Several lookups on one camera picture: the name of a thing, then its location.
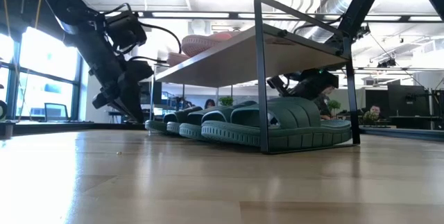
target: black metal leg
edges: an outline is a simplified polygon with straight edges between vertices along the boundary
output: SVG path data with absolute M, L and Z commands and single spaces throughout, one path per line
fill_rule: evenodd
M 216 88 L 216 106 L 219 105 L 219 87 Z
M 255 30 L 256 30 L 256 56 L 257 56 L 257 84 L 259 86 L 259 120 L 261 132 L 261 152 L 269 153 L 268 118 L 266 103 L 266 73 L 264 52 L 264 30 L 262 28 L 262 1 L 255 0 Z
M 151 79 L 151 91 L 150 91 L 150 120 L 154 120 L 153 119 L 153 111 L 154 111 L 154 101 L 153 101 L 153 92 L 154 92 L 154 82 L 155 82 L 155 70 L 156 70 L 156 66 L 153 65 L 153 77 Z
M 346 69 L 347 69 L 348 101 L 350 102 L 350 120 L 352 122 L 353 144 L 360 144 L 361 137 L 359 136 L 358 107 L 356 103 L 356 91 L 355 91 L 355 71 L 353 70 L 352 61 L 347 62 Z
M 182 85 L 182 110 L 185 109 L 185 85 Z

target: wooden floor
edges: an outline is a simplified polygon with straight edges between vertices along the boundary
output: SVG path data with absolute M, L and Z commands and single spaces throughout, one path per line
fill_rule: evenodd
M 268 156 L 144 131 L 15 137 L 0 223 L 444 223 L 444 144 L 362 139 Z

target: black robotic arm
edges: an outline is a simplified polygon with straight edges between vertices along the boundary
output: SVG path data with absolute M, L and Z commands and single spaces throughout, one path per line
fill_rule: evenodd
M 441 19 L 444 19 L 444 0 L 429 0 Z M 352 0 L 345 14 L 342 16 L 338 29 L 349 36 L 349 39 L 356 40 L 366 15 L 370 11 L 375 0 Z M 333 35 L 325 42 L 326 45 L 334 46 L 340 49 L 343 46 L 341 38 Z M 338 87 L 339 83 L 336 76 L 328 73 L 328 70 L 341 69 L 343 65 L 334 67 L 324 67 L 322 71 L 312 69 L 309 71 L 298 72 L 295 74 L 285 74 L 287 78 L 299 81 L 294 87 L 287 89 L 279 77 L 273 77 L 267 82 L 271 87 L 276 88 L 281 96 L 299 96 L 307 99 L 316 98 L 326 87 Z
M 90 67 L 89 74 L 102 85 L 92 102 L 94 107 L 109 105 L 143 122 L 138 82 L 151 76 L 153 70 L 143 61 L 125 61 L 120 51 L 146 41 L 144 29 L 129 5 L 127 11 L 106 19 L 105 14 L 88 8 L 82 0 L 46 2 L 65 31 L 64 43 L 77 47 Z

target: green slide sandal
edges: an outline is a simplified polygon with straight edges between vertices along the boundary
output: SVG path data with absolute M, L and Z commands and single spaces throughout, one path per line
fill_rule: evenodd
M 271 99 L 268 115 L 268 138 L 272 150 L 318 148 L 351 139 L 349 121 L 321 121 L 319 109 L 304 98 Z M 231 123 L 205 121 L 201 134 L 215 141 L 259 147 L 259 106 L 233 110 Z
M 216 106 L 188 114 L 187 122 L 180 124 L 180 135 L 200 141 L 211 141 L 202 136 L 202 123 L 206 120 L 230 121 L 231 112 L 239 107 L 254 105 L 254 101 L 246 101 L 233 106 Z
M 179 126 L 187 120 L 187 116 L 191 112 L 202 110 L 201 107 L 190 107 L 184 110 L 166 114 L 163 122 L 148 120 L 145 122 L 145 129 L 156 130 L 163 133 L 179 134 Z

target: pink object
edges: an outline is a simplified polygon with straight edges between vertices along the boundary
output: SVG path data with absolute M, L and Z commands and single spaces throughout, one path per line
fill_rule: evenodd
M 166 62 L 169 64 L 170 67 L 173 67 L 188 59 L 189 56 L 187 55 L 179 53 L 168 53 L 168 58 L 166 59 Z
M 194 57 L 199 53 L 202 53 L 213 46 L 216 46 L 220 42 L 229 40 L 235 35 L 238 35 L 240 32 L 220 32 L 215 33 L 210 36 L 202 36 L 202 35 L 189 35 L 184 37 L 182 40 L 182 50 L 189 57 Z

